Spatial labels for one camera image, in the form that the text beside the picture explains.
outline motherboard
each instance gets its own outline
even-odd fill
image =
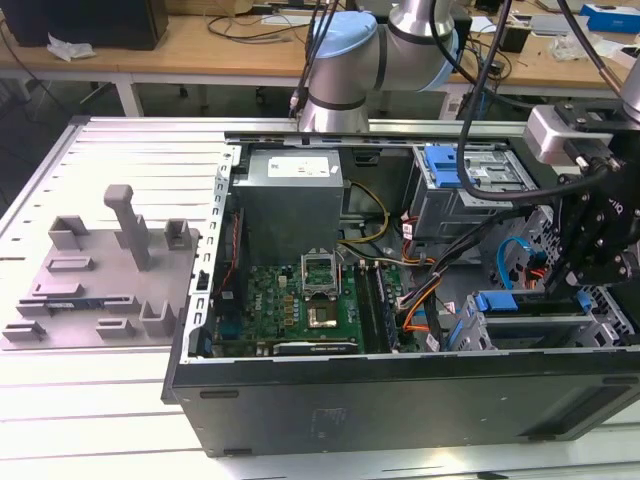
[[[224,356],[391,351],[393,306],[403,294],[395,266],[337,263],[333,254],[300,263],[253,266],[242,318],[222,318],[215,344]]]

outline table leg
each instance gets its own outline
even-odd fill
[[[391,92],[382,92],[380,97],[380,114],[387,115],[391,110]]]
[[[465,93],[467,93],[468,85],[464,84],[451,84],[446,87],[446,95],[444,102],[442,102],[442,109],[440,110],[440,120],[455,120],[460,111],[462,105],[462,99]]]
[[[119,80],[116,81],[116,88],[118,89],[124,114],[127,117],[144,117],[136,85],[128,81]]]
[[[201,110],[209,108],[209,95],[207,91],[206,85],[198,85],[198,102],[200,102]]]

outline label sticker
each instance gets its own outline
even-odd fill
[[[275,178],[328,177],[328,157],[271,157],[267,175]]]
[[[410,224],[402,225],[402,236],[405,240],[413,240],[413,227]]]
[[[440,351],[440,344],[431,334],[427,335],[427,346],[429,347],[429,349],[431,349],[432,352]]]
[[[73,303],[47,303],[48,308],[74,308]]]

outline yellow wire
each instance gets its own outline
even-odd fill
[[[374,233],[373,235],[369,235],[368,237],[354,238],[352,240],[347,240],[347,239],[338,240],[338,243],[368,243],[375,240],[376,238],[380,238],[382,235],[386,233],[387,228],[389,228],[390,213],[382,203],[382,200],[380,200],[375,193],[373,193],[371,190],[369,190],[367,187],[365,187],[361,183],[353,182],[353,181],[351,183],[353,185],[356,185],[357,187],[360,187],[365,192],[367,192],[371,196],[371,198],[373,198],[376,201],[376,203],[380,206],[380,208],[382,209],[382,212],[384,213],[384,223],[382,224],[382,229],[378,233]]]

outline blue box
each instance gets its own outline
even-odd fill
[[[640,10],[634,7],[584,5],[580,15],[589,17],[587,27],[591,31],[640,33]]]

